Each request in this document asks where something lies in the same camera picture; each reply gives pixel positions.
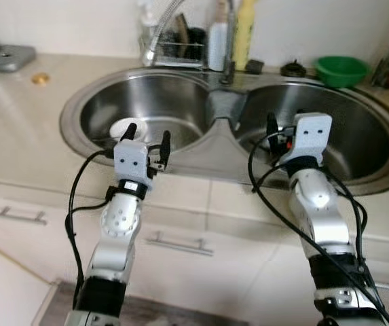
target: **white bottle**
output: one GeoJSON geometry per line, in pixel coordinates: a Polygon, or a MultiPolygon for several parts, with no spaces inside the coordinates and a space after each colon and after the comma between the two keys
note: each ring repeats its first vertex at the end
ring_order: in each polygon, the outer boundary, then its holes
{"type": "Polygon", "coordinates": [[[211,70],[224,70],[227,27],[227,0],[218,0],[215,21],[209,30],[208,66],[211,70]]]}
{"type": "Polygon", "coordinates": [[[143,42],[149,43],[158,26],[158,19],[152,12],[153,0],[138,0],[140,7],[140,36],[143,42]]]}

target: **kitchen cabinet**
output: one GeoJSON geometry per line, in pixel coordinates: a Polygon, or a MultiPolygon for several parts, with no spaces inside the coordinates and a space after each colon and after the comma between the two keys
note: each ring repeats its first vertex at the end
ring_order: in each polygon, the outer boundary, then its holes
{"type": "MultiPolygon", "coordinates": [[[[66,212],[0,199],[0,212],[7,206],[11,208],[8,214],[29,219],[43,212],[45,223],[0,217],[0,249],[48,281],[75,282],[77,268],[64,232],[66,212]]],[[[162,213],[151,207],[144,212],[128,295],[253,325],[312,326],[320,320],[313,306],[309,264],[299,244],[280,237],[253,241],[152,223],[162,213]],[[151,244],[158,232],[172,248],[151,244]],[[184,247],[198,246],[199,239],[211,255],[184,251],[184,247]]],[[[99,238],[99,217],[100,211],[74,217],[84,269],[99,238]]],[[[389,308],[389,291],[383,290],[382,296],[389,308]]]]}
{"type": "MultiPolygon", "coordinates": [[[[64,230],[65,217],[62,209],[0,199],[0,250],[48,282],[75,281],[77,267],[64,230]],[[3,214],[6,207],[10,210],[3,214]]],[[[78,213],[74,223],[87,257],[98,240],[99,225],[91,215],[82,217],[78,213]]]]}
{"type": "Polygon", "coordinates": [[[0,255],[0,325],[31,325],[50,286],[0,255]]]}

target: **yellow bottle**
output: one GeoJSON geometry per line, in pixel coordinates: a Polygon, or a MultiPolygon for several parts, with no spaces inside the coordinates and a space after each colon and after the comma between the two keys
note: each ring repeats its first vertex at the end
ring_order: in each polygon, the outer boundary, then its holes
{"type": "Polygon", "coordinates": [[[244,71],[250,52],[253,24],[255,23],[256,0],[242,0],[234,39],[234,61],[236,70],[244,71]]]}

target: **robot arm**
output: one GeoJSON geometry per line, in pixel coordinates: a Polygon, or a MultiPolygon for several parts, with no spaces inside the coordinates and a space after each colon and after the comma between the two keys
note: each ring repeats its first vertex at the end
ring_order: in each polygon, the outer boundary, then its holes
{"type": "Polygon", "coordinates": [[[65,326],[119,326],[119,315],[134,261],[134,241],[141,226],[141,207],[152,189],[152,178],[164,171],[170,155],[170,133],[161,145],[148,148],[133,141],[131,124],[114,147],[115,174],[119,181],[100,217],[100,240],[93,252],[85,281],[65,326]],[[160,150],[154,160],[151,152],[160,150]]]}
{"type": "MultiPolygon", "coordinates": [[[[379,300],[369,270],[355,256],[347,224],[337,208],[337,192],[317,169],[327,146],[331,117],[301,114],[295,117],[295,125],[293,145],[280,159],[291,179],[291,211],[301,230],[379,300]]],[[[316,285],[315,307],[324,316],[318,326],[389,325],[374,304],[328,259],[303,239],[301,243],[316,285]]]]}

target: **black cable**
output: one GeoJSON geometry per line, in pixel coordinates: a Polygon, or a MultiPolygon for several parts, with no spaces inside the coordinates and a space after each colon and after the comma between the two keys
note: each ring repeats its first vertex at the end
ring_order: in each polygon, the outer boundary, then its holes
{"type": "Polygon", "coordinates": [[[75,180],[73,181],[71,193],[69,195],[69,207],[68,207],[68,213],[67,213],[67,220],[66,220],[66,223],[65,223],[65,228],[66,228],[66,232],[67,232],[67,236],[69,238],[69,241],[71,242],[71,245],[72,245],[73,254],[75,256],[75,261],[77,262],[78,277],[77,277],[77,288],[75,289],[76,294],[78,294],[79,288],[81,288],[81,286],[82,286],[82,284],[84,282],[84,271],[83,271],[83,267],[81,265],[81,257],[79,256],[79,252],[78,252],[78,249],[77,249],[77,246],[76,246],[76,243],[75,243],[75,234],[73,232],[73,218],[72,218],[72,214],[73,214],[73,200],[74,200],[74,197],[75,197],[75,191],[77,189],[79,180],[80,180],[81,175],[83,174],[84,170],[86,169],[87,165],[91,161],[93,161],[93,159],[95,157],[97,157],[99,155],[105,155],[105,154],[107,154],[107,151],[104,151],[104,150],[97,151],[96,153],[93,153],[92,155],[90,155],[86,159],[86,161],[83,163],[83,165],[79,169],[79,171],[78,171],[78,173],[77,173],[77,175],[75,177],[75,180]]]}
{"type": "MultiPolygon", "coordinates": [[[[79,212],[79,211],[93,211],[95,209],[101,209],[102,207],[104,207],[108,203],[109,203],[109,201],[106,200],[106,201],[104,201],[98,205],[94,205],[94,206],[77,207],[76,209],[73,209],[72,214],[79,212]]],[[[75,256],[75,262],[77,263],[77,270],[79,271],[80,267],[78,267],[78,266],[81,266],[81,268],[82,268],[81,256],[79,254],[77,244],[75,241],[76,233],[73,231],[73,228],[72,229],[70,228],[69,224],[70,224],[70,222],[69,222],[69,214],[68,214],[68,215],[66,215],[66,219],[64,220],[64,228],[66,229],[66,233],[67,233],[69,241],[71,243],[73,255],[75,256]]],[[[77,295],[79,293],[79,289],[81,288],[83,281],[84,280],[80,280],[79,275],[77,275],[77,284],[75,286],[75,292],[73,295],[73,307],[75,307],[75,305],[76,305],[77,295]]]]}
{"type": "Polygon", "coordinates": [[[342,189],[345,193],[346,198],[351,202],[352,209],[354,211],[354,216],[356,217],[356,255],[357,260],[360,265],[365,264],[365,258],[363,258],[363,248],[362,248],[362,222],[360,219],[360,213],[358,211],[358,205],[354,196],[351,194],[350,190],[344,185],[342,181],[339,180],[333,173],[322,167],[315,167],[316,170],[324,173],[328,178],[336,182],[336,184],[342,189]]]}
{"type": "MultiPolygon", "coordinates": [[[[349,197],[345,195],[343,192],[341,192],[340,190],[336,189],[336,192],[339,196],[344,197],[347,200],[350,200],[349,197]]],[[[362,212],[362,234],[363,234],[365,232],[366,225],[368,224],[368,213],[364,208],[364,206],[359,201],[357,201],[356,199],[354,200],[356,201],[358,209],[360,209],[360,211],[362,212]]]]}
{"type": "Polygon", "coordinates": [[[252,151],[250,152],[250,156],[248,157],[248,176],[250,178],[250,181],[252,183],[252,186],[255,188],[255,191],[257,195],[260,197],[262,202],[281,220],[288,228],[290,228],[292,231],[294,231],[296,234],[298,234],[302,239],[304,239],[310,246],[312,246],[314,249],[316,249],[325,259],[330,261],[350,282],[364,295],[368,298],[369,301],[372,302],[372,304],[375,306],[375,308],[378,310],[378,312],[387,320],[389,323],[389,314],[387,313],[386,309],[384,309],[383,305],[378,302],[377,299],[375,299],[366,289],[364,286],[362,286],[350,273],[346,271],[344,267],[342,267],[333,257],[330,256],[319,244],[314,242],[306,233],[302,232],[294,223],[289,221],[282,213],[280,213],[276,207],[263,195],[261,192],[261,189],[258,187],[257,182],[255,180],[255,176],[253,174],[253,157],[256,152],[256,149],[258,146],[268,137],[265,136],[262,139],[260,139],[256,145],[253,147],[252,151]]]}
{"type": "MultiPolygon", "coordinates": [[[[265,180],[269,177],[270,174],[272,174],[274,171],[277,171],[281,168],[286,168],[286,164],[276,166],[276,167],[270,169],[269,171],[267,171],[258,180],[257,187],[261,187],[263,185],[263,183],[265,182],[265,180]]],[[[344,194],[342,193],[343,197],[347,198],[351,202],[351,205],[352,205],[353,210],[354,210],[354,216],[356,218],[356,244],[355,244],[356,245],[356,255],[357,255],[358,263],[363,266],[365,264],[365,258],[363,257],[363,248],[362,248],[362,241],[363,240],[362,240],[362,238],[363,238],[363,231],[367,225],[367,212],[366,212],[365,208],[363,207],[363,205],[354,199],[354,196],[350,193],[348,188],[333,173],[331,173],[331,172],[325,170],[325,168],[321,168],[321,167],[316,167],[315,169],[324,173],[329,179],[334,180],[334,182],[336,182],[338,184],[338,186],[340,186],[340,188],[342,188],[342,190],[344,191],[344,194]],[[360,213],[358,211],[358,208],[360,208],[362,213],[363,213],[363,221],[362,222],[360,222],[360,213]]]]}

